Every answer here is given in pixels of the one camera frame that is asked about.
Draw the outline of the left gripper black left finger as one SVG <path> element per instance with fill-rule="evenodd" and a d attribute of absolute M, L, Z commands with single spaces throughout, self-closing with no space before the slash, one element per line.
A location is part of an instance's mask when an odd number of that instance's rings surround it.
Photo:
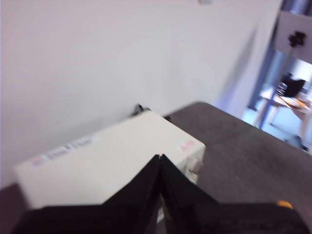
<path fill-rule="evenodd" d="M 159 155 L 99 205 L 48 206 L 26 212 L 14 234 L 143 234 L 159 207 Z"/>

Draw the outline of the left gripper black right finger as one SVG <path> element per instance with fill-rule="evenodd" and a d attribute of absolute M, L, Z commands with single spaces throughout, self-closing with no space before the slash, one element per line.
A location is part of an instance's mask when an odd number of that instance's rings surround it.
<path fill-rule="evenodd" d="M 161 156 L 162 196 L 179 234 L 306 234 L 299 213 L 275 203 L 220 203 Z"/>

